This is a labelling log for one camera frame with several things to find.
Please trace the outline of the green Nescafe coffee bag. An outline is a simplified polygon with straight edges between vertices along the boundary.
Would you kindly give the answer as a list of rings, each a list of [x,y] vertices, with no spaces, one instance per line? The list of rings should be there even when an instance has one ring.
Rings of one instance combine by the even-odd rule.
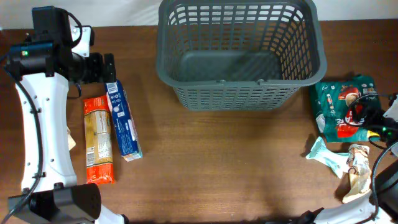
[[[347,81],[318,82],[308,89],[310,102],[319,132],[328,142],[367,141],[376,133],[353,124],[349,105],[359,100],[379,109],[374,79],[366,75],[356,75]]]

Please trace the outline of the beige Pantree snack bag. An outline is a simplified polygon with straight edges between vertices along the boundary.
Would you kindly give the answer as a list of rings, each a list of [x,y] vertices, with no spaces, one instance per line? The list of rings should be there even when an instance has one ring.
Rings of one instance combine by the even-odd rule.
[[[342,202],[348,203],[362,197],[370,191],[371,168],[369,166],[369,147],[352,144],[349,147],[349,182],[350,191],[343,197]]]

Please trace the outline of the mint green snack wrapper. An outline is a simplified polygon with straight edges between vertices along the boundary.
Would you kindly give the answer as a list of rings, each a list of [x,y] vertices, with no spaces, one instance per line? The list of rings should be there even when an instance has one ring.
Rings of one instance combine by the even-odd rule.
[[[349,166],[347,160],[348,152],[332,152],[327,147],[322,137],[315,140],[310,152],[305,156],[306,159],[314,159],[328,166],[335,175],[342,179],[345,173],[348,173]]]

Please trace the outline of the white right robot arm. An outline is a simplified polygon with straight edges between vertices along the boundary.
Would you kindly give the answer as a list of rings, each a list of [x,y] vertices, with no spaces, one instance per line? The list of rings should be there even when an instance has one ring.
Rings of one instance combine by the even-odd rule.
[[[377,167],[388,153],[397,154],[397,93],[389,96],[390,108],[378,122],[367,128],[375,129],[386,142],[386,148],[376,159],[371,174],[371,192],[336,208],[311,212],[289,221],[290,224],[397,223],[397,163],[376,175]]]

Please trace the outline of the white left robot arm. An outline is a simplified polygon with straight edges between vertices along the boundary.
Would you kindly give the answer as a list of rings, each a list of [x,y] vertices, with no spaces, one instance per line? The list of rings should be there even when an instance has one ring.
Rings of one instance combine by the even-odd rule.
[[[25,142],[21,194],[8,198],[8,215],[27,223],[127,223],[102,204],[97,185],[78,184],[67,136],[70,84],[115,80],[113,54],[23,43],[9,49],[4,69],[19,94]]]

